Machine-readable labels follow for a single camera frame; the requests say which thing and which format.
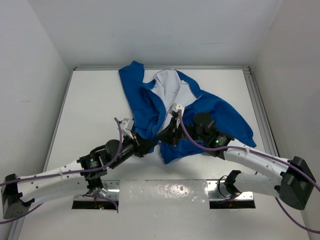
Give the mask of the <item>blue zip-up fleece jacket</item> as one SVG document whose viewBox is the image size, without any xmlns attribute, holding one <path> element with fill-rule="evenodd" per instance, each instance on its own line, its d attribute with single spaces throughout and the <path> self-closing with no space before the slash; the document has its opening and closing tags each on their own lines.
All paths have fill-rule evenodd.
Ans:
<svg viewBox="0 0 320 240">
<path fill-rule="evenodd" d="M 194 124 L 196 114 L 209 113 L 219 131 L 247 146 L 256 147 L 251 127 L 236 109 L 224 99 L 201 89 L 183 72 L 165 69 L 147 79 L 144 65 L 133 61 L 118 73 L 133 114 L 133 130 L 142 138 L 155 140 L 170 123 L 170 107 L 178 104 L 184 108 L 185 126 Z"/>
</svg>

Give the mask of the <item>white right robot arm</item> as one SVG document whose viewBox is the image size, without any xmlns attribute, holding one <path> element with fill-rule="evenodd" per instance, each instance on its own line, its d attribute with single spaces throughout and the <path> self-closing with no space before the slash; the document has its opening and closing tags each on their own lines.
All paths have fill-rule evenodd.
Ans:
<svg viewBox="0 0 320 240">
<path fill-rule="evenodd" d="M 182 123 L 180 114 L 174 113 L 169 125 L 156 138 L 173 146 L 189 140 L 213 157 L 256 171 L 256 174 L 248 174 L 232 170 L 223 178 L 218 191 L 226 198 L 254 192 L 279 198 L 296 210 L 304 210 L 314 189 L 316 180 L 304 159 L 297 156 L 284 159 L 254 150 L 219 131 L 208 113 L 196 114 L 193 125 Z"/>
</svg>

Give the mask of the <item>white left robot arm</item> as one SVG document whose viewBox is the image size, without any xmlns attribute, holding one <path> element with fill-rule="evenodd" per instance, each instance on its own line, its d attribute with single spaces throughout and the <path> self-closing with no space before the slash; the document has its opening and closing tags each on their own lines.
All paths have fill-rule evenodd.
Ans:
<svg viewBox="0 0 320 240">
<path fill-rule="evenodd" d="M 98 146 L 89 154 L 61 167 L 30 176 L 9 174 L 1 183 L 2 224 L 20 219 L 43 203 L 71 195 L 91 195 L 102 189 L 101 177 L 128 158 L 149 154 L 156 146 L 154 140 L 121 136 Z"/>
</svg>

